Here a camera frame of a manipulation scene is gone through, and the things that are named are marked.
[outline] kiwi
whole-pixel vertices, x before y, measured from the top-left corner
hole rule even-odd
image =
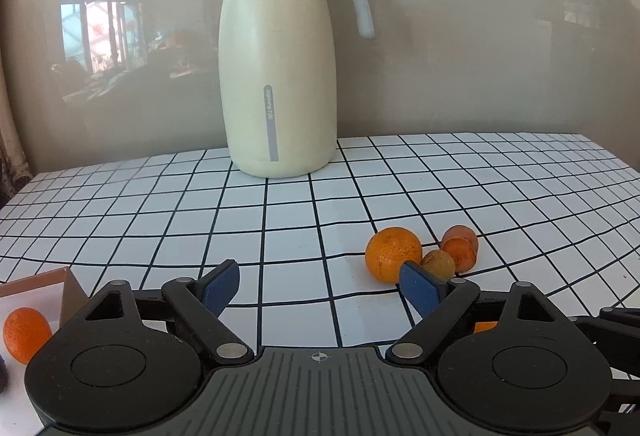
[[[456,263],[445,251],[428,252],[420,264],[427,272],[433,273],[438,279],[448,281],[456,275]]]

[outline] white tile table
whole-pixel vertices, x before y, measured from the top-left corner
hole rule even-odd
[[[159,288],[226,258],[222,314],[254,348],[388,344],[416,314],[364,265],[377,230],[424,250],[455,224],[479,235],[483,289],[535,283],[567,315],[640,307],[640,175],[581,135],[341,139],[311,175],[256,178],[210,149],[39,174],[0,210],[0,281],[71,265],[87,293]]]

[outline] blue gripper pad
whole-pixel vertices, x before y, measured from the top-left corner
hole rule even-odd
[[[400,267],[400,291],[422,318],[435,310],[447,295],[447,285],[413,262]]]
[[[238,292],[240,267],[232,259],[227,259],[204,276],[201,281],[205,281],[201,302],[207,310],[218,317]]]

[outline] orange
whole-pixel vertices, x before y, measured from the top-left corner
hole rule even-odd
[[[471,243],[471,247],[474,252],[478,253],[478,236],[469,227],[465,225],[454,225],[442,235],[442,242],[444,243],[449,238],[465,238]]]
[[[383,283],[397,284],[400,266],[405,261],[420,264],[422,245],[420,239],[402,227],[381,230],[369,240],[364,252],[369,272]]]
[[[33,308],[12,311],[2,326],[4,345],[21,364],[28,364],[50,336],[51,328],[46,318]]]

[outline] cream-colored thermos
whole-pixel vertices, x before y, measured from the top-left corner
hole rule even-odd
[[[367,0],[358,30],[374,37]],[[223,0],[220,92],[231,159],[248,174],[320,169],[336,147],[334,36],[326,0]]]

